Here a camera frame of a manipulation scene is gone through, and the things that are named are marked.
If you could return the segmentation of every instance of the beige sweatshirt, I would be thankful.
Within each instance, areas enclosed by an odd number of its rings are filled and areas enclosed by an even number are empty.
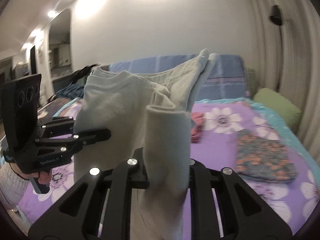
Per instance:
[[[10,167],[9,163],[5,163],[0,169],[0,201],[4,208],[8,210],[8,214],[21,231],[27,235],[29,223],[24,221],[18,214],[11,211],[23,197],[27,189],[29,180],[18,176]]]

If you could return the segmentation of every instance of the shirt sleeve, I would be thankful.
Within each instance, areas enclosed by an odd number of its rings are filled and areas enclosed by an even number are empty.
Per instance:
[[[15,209],[27,189],[29,180],[18,176],[4,163],[0,169],[0,201],[6,210]]]

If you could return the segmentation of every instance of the white flower print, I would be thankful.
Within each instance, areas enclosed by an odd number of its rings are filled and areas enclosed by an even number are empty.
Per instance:
[[[35,190],[33,190],[33,194],[38,195],[38,200],[41,202],[51,197],[52,203],[55,203],[69,188],[73,186],[73,170],[73,163],[53,168],[49,192],[47,194],[37,194]]]
[[[243,127],[238,123],[242,121],[239,114],[233,114],[230,107],[215,107],[211,112],[205,113],[204,130],[214,130],[216,133],[232,134]]]
[[[246,183],[283,219],[287,224],[289,223],[292,213],[289,206],[284,201],[279,199],[289,194],[289,188],[286,184],[278,183]]]
[[[253,117],[252,122],[260,126],[256,128],[260,137],[266,137],[268,140],[279,140],[278,133],[268,125],[266,120],[255,116]]]
[[[315,180],[311,170],[308,170],[308,178],[312,182],[312,184],[309,182],[302,182],[300,185],[302,194],[306,199],[309,200],[307,204],[304,205],[302,210],[302,215],[306,220],[311,215],[318,201],[320,200],[319,192],[317,190],[317,186],[315,185]]]

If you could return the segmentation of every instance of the curtain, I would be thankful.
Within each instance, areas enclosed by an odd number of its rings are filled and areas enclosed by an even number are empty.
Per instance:
[[[269,20],[274,4],[281,9],[281,30]],[[278,88],[303,111],[294,131],[320,164],[320,17],[310,0],[249,0],[248,8],[259,85]]]

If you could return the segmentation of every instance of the folded garment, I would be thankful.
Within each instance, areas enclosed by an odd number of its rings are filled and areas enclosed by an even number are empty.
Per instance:
[[[83,98],[84,95],[84,86],[79,86],[78,84],[71,84],[67,87],[60,89],[56,93],[56,98],[69,98],[69,99],[75,99],[75,98]]]
[[[182,239],[190,112],[216,57],[203,50],[198,57],[156,74],[111,73],[98,67],[87,79],[74,132],[108,128],[112,136],[74,156],[74,178],[77,181],[92,167],[112,169],[143,147],[150,186],[132,191],[132,240]]]
[[[242,177],[272,183],[289,183],[296,178],[286,146],[279,141],[260,138],[248,129],[239,131],[237,139],[236,171]]]
[[[191,142],[198,143],[202,136],[204,114],[199,112],[191,113],[191,119],[196,123],[195,127],[191,130]]]

